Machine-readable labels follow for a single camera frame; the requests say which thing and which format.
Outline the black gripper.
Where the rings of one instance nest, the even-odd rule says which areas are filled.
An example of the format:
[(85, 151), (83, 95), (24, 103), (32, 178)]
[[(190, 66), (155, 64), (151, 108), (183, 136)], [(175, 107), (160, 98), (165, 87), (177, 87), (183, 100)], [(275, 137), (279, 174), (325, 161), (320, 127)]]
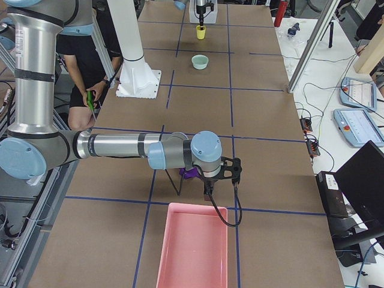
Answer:
[[(221, 157), (221, 165), (219, 172), (214, 176), (217, 180), (230, 179), (232, 182), (241, 181), (241, 159)], [(214, 192), (214, 181), (204, 181), (204, 200), (212, 200)]]

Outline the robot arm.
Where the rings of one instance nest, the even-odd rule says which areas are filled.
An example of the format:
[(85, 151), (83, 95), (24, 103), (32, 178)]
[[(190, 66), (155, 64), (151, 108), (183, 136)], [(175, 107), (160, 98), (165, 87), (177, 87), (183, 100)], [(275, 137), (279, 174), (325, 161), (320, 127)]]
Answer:
[(207, 0), (175, 0), (174, 6), (179, 10), (188, 7), (190, 23), (214, 24), (217, 19), (217, 2)]

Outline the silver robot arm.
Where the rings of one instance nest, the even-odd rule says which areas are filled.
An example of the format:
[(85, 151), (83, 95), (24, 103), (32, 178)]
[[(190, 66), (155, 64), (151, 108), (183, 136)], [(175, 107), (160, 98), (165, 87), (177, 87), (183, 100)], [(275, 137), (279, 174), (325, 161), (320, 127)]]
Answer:
[(211, 131), (192, 138), (172, 134), (92, 134), (59, 130), (53, 124), (56, 38), (91, 35), (96, 18), (91, 1), (8, 1), (16, 27), (14, 69), (15, 120), (1, 142), (1, 168), (10, 176), (31, 179), (57, 166), (88, 157), (145, 158), (155, 170), (197, 169), (204, 197), (214, 184), (230, 179), (237, 187), (241, 161), (222, 155)]

